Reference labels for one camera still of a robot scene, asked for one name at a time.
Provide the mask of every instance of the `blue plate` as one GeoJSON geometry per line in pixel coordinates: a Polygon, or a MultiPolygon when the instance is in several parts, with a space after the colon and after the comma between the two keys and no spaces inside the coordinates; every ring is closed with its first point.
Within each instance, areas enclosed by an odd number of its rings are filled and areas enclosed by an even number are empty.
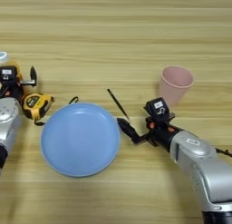
{"type": "Polygon", "coordinates": [[[73,177],[93,175],[109,166],[120,145],[117,122],[102,107],[75,103],[45,124],[41,151],[50,166],[73,177]]]}

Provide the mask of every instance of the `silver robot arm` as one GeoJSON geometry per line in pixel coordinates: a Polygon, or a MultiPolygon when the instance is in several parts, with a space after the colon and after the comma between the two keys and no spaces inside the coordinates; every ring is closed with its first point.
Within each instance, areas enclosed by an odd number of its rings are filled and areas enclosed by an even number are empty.
{"type": "Polygon", "coordinates": [[[0,170],[5,165],[21,124],[19,102],[15,98],[0,99],[0,170]]]}
{"type": "Polygon", "coordinates": [[[231,224],[232,166],[218,158],[212,145],[187,131],[173,137],[169,153],[189,175],[205,223],[231,224]]]}
{"type": "Polygon", "coordinates": [[[163,98],[147,102],[144,109],[150,115],[146,118],[148,133],[139,136],[126,120],[118,119],[121,130],[135,144],[148,141],[169,152],[189,175],[205,224],[232,224],[232,166],[218,158],[217,152],[231,154],[171,125],[175,115],[169,113],[163,98]]]}

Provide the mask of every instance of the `wooden table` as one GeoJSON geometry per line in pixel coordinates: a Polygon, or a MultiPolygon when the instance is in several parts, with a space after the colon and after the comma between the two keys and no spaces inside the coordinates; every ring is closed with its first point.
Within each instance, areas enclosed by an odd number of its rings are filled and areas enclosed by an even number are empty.
{"type": "MultiPolygon", "coordinates": [[[[231,144],[232,0],[0,1],[0,48],[24,78],[34,65],[35,91],[56,98],[48,115],[78,95],[120,117],[111,88],[143,133],[143,105],[162,69],[179,64],[196,82],[173,123],[221,149],[231,144]]],[[[188,178],[162,148],[122,135],[107,170],[73,179],[45,163],[43,128],[25,118],[23,127],[0,182],[1,224],[202,223],[188,178]]]]}

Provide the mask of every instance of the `tape measure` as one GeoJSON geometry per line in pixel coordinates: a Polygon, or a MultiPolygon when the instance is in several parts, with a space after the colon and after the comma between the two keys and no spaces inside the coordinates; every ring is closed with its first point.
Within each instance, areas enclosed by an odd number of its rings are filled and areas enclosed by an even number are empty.
{"type": "Polygon", "coordinates": [[[50,109],[54,98],[48,94],[32,93],[24,97],[23,111],[24,115],[34,120],[36,125],[44,125],[43,122],[38,122],[42,119],[50,109]]]}

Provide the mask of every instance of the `cup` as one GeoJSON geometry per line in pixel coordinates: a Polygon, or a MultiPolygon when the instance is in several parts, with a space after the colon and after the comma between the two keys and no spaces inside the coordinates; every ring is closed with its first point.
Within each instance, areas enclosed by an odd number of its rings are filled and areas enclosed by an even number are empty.
{"type": "Polygon", "coordinates": [[[190,71],[179,66],[170,66],[163,70],[159,83],[159,97],[163,97],[168,106],[177,104],[193,84],[190,71]]]}

